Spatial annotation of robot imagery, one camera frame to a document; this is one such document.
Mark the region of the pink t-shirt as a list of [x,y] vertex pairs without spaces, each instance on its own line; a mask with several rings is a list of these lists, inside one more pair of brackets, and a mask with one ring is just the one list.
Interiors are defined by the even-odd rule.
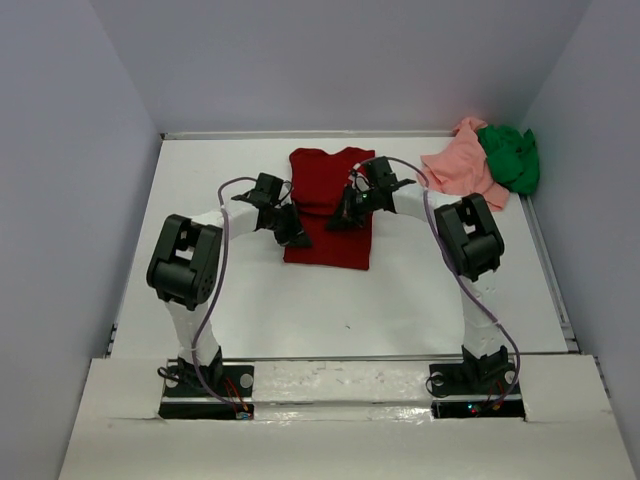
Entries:
[[509,191],[492,177],[486,153],[477,132],[488,124],[475,117],[462,119],[454,128],[451,142],[439,153],[422,155],[422,172],[429,188],[444,194],[481,194],[492,211],[502,211]]

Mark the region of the dark red t-shirt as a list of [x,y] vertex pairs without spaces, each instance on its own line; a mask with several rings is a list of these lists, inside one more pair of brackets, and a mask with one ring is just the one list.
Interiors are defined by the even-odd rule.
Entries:
[[283,256],[286,263],[369,269],[372,217],[367,216],[365,226],[354,230],[331,231],[326,226],[341,202],[352,167],[375,156],[373,150],[358,147],[346,147],[337,153],[298,148],[289,155],[292,200],[312,245],[287,247]]

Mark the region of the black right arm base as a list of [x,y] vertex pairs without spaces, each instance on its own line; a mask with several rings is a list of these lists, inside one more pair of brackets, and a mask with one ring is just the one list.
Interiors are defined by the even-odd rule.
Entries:
[[425,388],[432,397],[435,419],[525,418],[520,386],[513,382],[515,365],[505,346],[474,357],[462,348],[460,362],[429,366]]

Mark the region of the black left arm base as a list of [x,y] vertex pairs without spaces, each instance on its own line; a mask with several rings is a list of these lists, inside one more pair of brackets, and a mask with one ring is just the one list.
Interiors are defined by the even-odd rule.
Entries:
[[163,380],[158,414],[166,420],[236,421],[254,418],[253,365],[226,364],[215,386],[204,388],[198,377],[179,371],[177,362],[157,369]]

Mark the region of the green t-shirt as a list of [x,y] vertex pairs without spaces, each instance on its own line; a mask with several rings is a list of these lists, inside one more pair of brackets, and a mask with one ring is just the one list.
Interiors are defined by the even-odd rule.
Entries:
[[506,125],[488,125],[476,135],[493,179],[510,192],[532,195],[540,180],[540,157],[533,131],[521,133]]

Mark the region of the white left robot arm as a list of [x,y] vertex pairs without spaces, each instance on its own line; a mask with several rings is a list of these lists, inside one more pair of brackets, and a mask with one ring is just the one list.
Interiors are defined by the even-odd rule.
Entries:
[[146,273],[148,286],[171,315],[180,346],[176,372],[163,370],[165,378],[189,384],[201,395],[219,388],[223,355],[210,319],[226,276],[230,242],[265,230],[281,247],[311,247],[292,193],[291,181],[270,174],[239,177],[218,188],[218,209],[165,219]]

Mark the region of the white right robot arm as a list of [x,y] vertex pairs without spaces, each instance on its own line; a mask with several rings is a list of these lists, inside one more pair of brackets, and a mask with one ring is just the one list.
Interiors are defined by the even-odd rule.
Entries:
[[505,374],[513,369],[507,348],[512,339],[492,312],[495,273],[505,245],[490,208],[478,193],[431,193],[426,178],[400,180],[391,161],[376,157],[352,167],[326,228],[362,228],[378,210],[427,223],[460,287],[464,338],[462,360],[431,365],[426,388],[435,398],[498,394],[506,387]]

